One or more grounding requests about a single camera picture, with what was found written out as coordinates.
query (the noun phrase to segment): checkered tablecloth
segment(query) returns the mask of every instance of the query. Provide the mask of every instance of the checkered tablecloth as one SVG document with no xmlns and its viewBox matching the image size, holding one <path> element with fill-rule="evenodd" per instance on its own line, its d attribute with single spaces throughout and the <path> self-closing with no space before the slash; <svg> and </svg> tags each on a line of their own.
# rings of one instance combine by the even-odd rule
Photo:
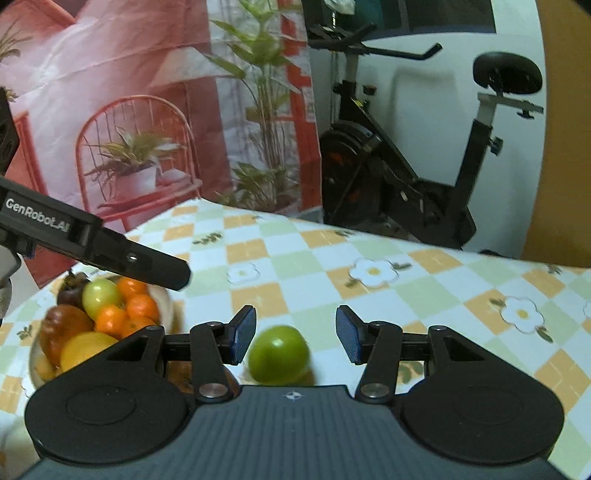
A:
<svg viewBox="0 0 591 480">
<path fill-rule="evenodd" d="M 177 206 L 128 236 L 189 262 L 190 285 L 172 292 L 181 330 L 227 322 L 244 304 L 254 305 L 259 332 L 281 324 L 304 335 L 316 384 L 353 391 L 361 376 L 335 334 L 341 304 L 407 332 L 453 328 L 556 392 L 567 418 L 550 459 L 572 478 L 591 474 L 591 271 L 443 250 L 205 200 Z M 30 345 L 53 303 L 47 287 L 0 328 L 1 451 L 26 404 L 21 379 Z M 422 369 L 403 365 L 401 389 L 420 380 Z M 233 371 L 248 380 L 241 366 Z"/>
</svg>

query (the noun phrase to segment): bike handlebar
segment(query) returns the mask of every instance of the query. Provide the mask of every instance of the bike handlebar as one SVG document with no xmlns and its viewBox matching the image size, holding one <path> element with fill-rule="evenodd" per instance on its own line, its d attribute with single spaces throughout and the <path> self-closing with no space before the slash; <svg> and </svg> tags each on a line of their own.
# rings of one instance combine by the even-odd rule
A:
<svg viewBox="0 0 591 480">
<path fill-rule="evenodd" d="M 363 37 L 373 32 L 378 27 L 376 24 L 370 23 L 364 25 L 353 33 L 347 33 L 340 38 L 312 38 L 308 40 L 308 45 L 315 50 L 330 50 L 341 51 L 353 55 L 382 55 L 385 57 L 396 57 L 407 60 L 428 60 L 440 51 L 443 47 L 440 43 L 435 43 L 425 53 L 410 53 L 406 51 L 387 50 L 385 48 L 366 47 L 361 43 Z"/>
<path fill-rule="evenodd" d="M 378 26 L 375 23 L 364 25 L 360 29 L 349 33 L 341 38 L 330 38 L 322 40 L 308 40 L 308 45 L 316 50 L 332 50 L 332 51 L 343 51 L 347 47 L 361 42 L 364 36 L 373 32 Z"/>
</svg>

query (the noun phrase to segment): green apple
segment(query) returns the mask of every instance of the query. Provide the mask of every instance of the green apple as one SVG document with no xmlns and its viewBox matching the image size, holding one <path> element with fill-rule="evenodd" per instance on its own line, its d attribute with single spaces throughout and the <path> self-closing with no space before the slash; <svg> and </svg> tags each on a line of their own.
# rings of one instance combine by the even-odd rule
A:
<svg viewBox="0 0 591 480">
<path fill-rule="evenodd" d="M 82 291 L 82 306 L 86 314 L 96 320 L 99 310 L 107 305 L 121 305 L 123 295 L 111 280 L 100 278 L 87 283 Z"/>
<path fill-rule="evenodd" d="M 309 365 L 306 340 L 297 329 L 287 325 L 263 331 L 248 350 L 248 370 L 262 385 L 290 385 L 308 371 Z"/>
</svg>

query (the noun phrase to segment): tangerine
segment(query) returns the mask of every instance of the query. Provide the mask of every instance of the tangerine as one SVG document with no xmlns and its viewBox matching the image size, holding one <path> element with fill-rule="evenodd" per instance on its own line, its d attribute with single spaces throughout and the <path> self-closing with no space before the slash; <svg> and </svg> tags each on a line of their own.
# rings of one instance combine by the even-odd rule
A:
<svg viewBox="0 0 591 480">
<path fill-rule="evenodd" d="M 148 284 L 133 278 L 121 277 L 117 282 L 117 288 L 119 288 L 123 297 L 128 300 L 136 295 L 147 293 Z"/>
<path fill-rule="evenodd" d="M 144 327 L 148 327 L 150 325 L 156 325 L 152 319 L 148 317 L 130 317 L 123 323 L 123 328 L 121 329 L 121 338 L 126 338 L 129 335 L 133 335 L 138 330 L 141 330 Z"/>
<path fill-rule="evenodd" d="M 95 320 L 95 331 L 120 338 L 127 312 L 117 305 L 106 305 L 99 310 Z"/>
<path fill-rule="evenodd" d="M 160 319 L 160 312 L 158 311 L 158 304 L 156 301 L 146 293 L 131 297 L 127 301 L 127 315 L 131 317 L 148 317 L 154 322 Z"/>
</svg>

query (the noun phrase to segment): metal screw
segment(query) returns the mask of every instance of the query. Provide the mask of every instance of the metal screw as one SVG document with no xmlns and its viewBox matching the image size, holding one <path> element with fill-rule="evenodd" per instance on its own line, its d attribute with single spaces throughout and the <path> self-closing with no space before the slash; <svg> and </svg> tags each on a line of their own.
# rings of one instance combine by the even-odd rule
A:
<svg viewBox="0 0 591 480">
<path fill-rule="evenodd" d="M 383 383 L 368 383 L 361 387 L 361 393 L 368 398 L 382 398 L 389 392 L 390 389 Z"/>
<path fill-rule="evenodd" d="M 221 383 L 206 383 L 199 387 L 199 394 L 205 398 L 220 398 L 226 393 L 228 393 L 228 388 Z"/>
</svg>

